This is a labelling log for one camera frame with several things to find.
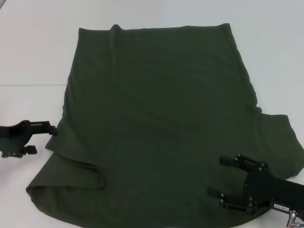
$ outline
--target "dark green cloth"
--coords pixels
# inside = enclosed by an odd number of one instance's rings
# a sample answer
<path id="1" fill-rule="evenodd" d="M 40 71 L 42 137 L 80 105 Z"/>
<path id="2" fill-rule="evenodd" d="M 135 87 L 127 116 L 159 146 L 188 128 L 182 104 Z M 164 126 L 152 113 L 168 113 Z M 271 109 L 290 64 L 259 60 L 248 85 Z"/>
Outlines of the dark green cloth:
<path id="1" fill-rule="evenodd" d="M 228 228 L 207 186 L 241 195 L 241 153 L 286 179 L 304 166 L 287 116 L 261 114 L 230 25 L 79 30 L 54 153 L 28 186 L 42 212 L 85 228 Z"/>

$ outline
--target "white table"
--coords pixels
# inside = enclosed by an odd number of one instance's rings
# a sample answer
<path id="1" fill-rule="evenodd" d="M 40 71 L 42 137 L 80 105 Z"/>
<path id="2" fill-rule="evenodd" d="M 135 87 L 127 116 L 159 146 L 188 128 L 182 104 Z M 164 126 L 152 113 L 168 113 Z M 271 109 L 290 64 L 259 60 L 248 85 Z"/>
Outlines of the white table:
<path id="1" fill-rule="evenodd" d="M 164 28 L 230 23 L 266 114 L 287 114 L 304 145 L 302 0 L 7 0 L 0 9 L 0 125 L 61 118 L 79 27 Z M 39 212 L 25 192 L 47 161 L 48 135 L 35 156 L 0 159 L 0 227 L 72 228 Z M 304 171 L 293 181 L 304 184 Z M 243 228 L 284 227 L 270 211 Z"/>

